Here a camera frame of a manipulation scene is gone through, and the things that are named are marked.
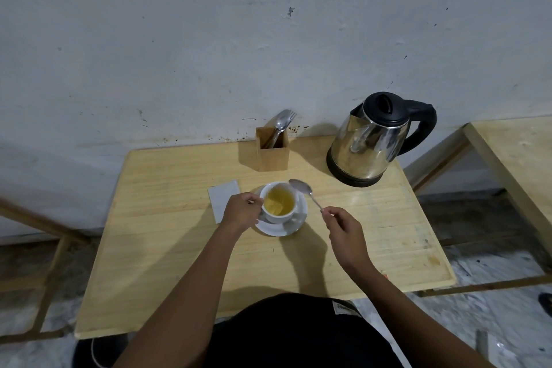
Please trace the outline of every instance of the yellow liquid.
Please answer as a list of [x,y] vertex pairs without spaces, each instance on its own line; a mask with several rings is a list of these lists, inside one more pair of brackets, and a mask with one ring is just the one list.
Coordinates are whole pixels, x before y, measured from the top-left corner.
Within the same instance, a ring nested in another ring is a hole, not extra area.
[[273,216],[284,216],[295,207],[291,192],[281,186],[274,186],[264,198],[264,207]]

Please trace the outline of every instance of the marble floor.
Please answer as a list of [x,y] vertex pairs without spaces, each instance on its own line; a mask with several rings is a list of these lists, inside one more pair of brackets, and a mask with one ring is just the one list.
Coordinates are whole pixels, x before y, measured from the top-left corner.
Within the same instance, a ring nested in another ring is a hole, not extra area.
[[[449,246],[445,252],[459,285],[514,279],[543,274],[549,257],[533,230],[505,200],[463,200],[423,202],[424,211],[440,239],[466,234],[483,234],[520,229],[527,235],[486,243]],[[74,325],[99,240],[90,246],[73,246],[68,254],[61,286],[46,318],[46,329]],[[0,278],[30,274],[47,265],[53,255],[52,242],[2,246]],[[552,284],[440,297],[420,298],[409,294],[421,309],[475,346],[477,330],[487,330],[503,344],[504,368],[552,366],[552,318],[537,297],[552,292]],[[33,292],[0,294],[0,334],[19,333],[28,327],[35,311]],[[354,300],[366,320],[394,347],[405,367],[402,352],[368,299]],[[0,346],[0,366],[70,367],[75,338],[63,338]]]

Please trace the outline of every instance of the teacup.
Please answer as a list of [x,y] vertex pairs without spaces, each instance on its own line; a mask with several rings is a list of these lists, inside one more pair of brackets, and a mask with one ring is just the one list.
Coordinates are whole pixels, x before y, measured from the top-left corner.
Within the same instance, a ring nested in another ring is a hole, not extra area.
[[297,190],[287,182],[267,183],[260,190],[260,197],[264,199],[263,213],[271,223],[285,223],[297,210]]

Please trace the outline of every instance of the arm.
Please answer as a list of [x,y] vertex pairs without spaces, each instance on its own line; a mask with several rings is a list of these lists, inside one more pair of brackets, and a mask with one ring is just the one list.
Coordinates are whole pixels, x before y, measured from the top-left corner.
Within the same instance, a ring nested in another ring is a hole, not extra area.
[[211,239],[130,342],[115,368],[202,364],[232,249],[240,235],[257,222],[262,204],[261,198],[249,192],[230,197]]
[[493,367],[378,272],[368,257],[361,224],[347,211],[326,207],[322,218],[337,261],[374,304],[413,367]]

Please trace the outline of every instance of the wooden box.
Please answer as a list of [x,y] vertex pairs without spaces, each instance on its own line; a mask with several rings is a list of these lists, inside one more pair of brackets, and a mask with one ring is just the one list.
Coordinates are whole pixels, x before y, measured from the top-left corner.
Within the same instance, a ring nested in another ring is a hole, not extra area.
[[276,144],[272,149],[263,149],[262,146],[272,138],[276,128],[257,127],[255,139],[257,143],[257,169],[259,172],[270,172],[273,170],[287,170],[289,159],[288,130],[286,129],[278,136]]

